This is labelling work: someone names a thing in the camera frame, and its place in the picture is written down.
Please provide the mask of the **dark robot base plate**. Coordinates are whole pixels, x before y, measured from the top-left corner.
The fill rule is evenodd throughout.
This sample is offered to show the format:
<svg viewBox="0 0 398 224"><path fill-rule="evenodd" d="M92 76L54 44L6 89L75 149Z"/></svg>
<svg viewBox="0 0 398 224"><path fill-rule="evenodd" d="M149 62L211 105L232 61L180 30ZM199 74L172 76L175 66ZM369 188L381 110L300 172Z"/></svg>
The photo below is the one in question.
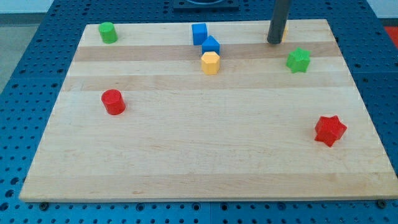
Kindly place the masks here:
<svg viewBox="0 0 398 224"><path fill-rule="evenodd" d="M239 9L239 0L172 0L174 11Z"/></svg>

